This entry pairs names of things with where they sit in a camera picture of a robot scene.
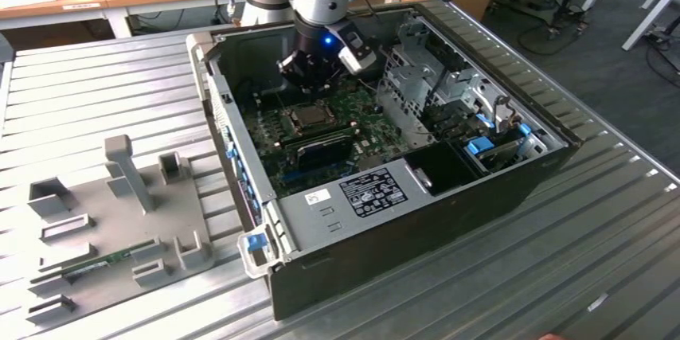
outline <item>white sticker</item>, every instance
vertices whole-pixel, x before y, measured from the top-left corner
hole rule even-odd
[[[312,206],[314,204],[331,199],[331,193],[328,193],[328,189],[322,189],[315,191],[314,193],[308,193],[306,195],[307,204]]]
[[[608,297],[610,297],[610,295],[606,293],[603,295],[600,295],[599,298],[588,306],[588,312],[595,311],[598,309],[598,307],[604,303],[604,301],[607,300]]]
[[[83,3],[83,4],[71,4],[68,6],[63,6],[64,10],[82,10],[84,8],[99,8],[102,7],[102,3]]]

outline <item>green circuit board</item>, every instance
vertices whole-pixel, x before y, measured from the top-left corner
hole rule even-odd
[[[367,170],[410,150],[399,128],[375,107],[371,91],[346,81],[332,95],[315,103],[243,116],[279,197]],[[299,171],[291,150],[282,149],[280,143],[298,140],[291,147],[299,147],[300,141],[314,143],[339,135],[354,137],[350,157],[318,169]]]

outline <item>product label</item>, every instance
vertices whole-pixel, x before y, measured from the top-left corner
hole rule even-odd
[[[392,174],[387,169],[376,170],[351,181],[342,182],[340,188],[350,200],[354,212],[362,217],[408,201]]]
[[[103,5],[100,3],[83,3],[83,4],[71,4],[68,6],[63,6],[64,10],[82,10],[84,8],[99,8]]]
[[[331,193],[328,193],[328,189],[322,189],[315,191],[314,193],[306,194],[306,199],[307,204],[312,206],[316,203],[326,201],[327,199],[331,199]]]

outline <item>motherboard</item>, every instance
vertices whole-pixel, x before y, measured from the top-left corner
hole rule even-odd
[[[260,105],[262,95],[255,94]],[[348,79],[323,98],[246,112],[243,120],[279,197],[382,165],[410,150],[375,89]]]

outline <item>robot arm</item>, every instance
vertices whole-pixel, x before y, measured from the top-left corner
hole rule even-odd
[[[340,60],[352,74],[376,60],[356,25],[347,19],[350,0],[247,0],[246,25],[288,20],[296,22],[296,45],[280,61],[286,79],[303,92],[327,88]]]

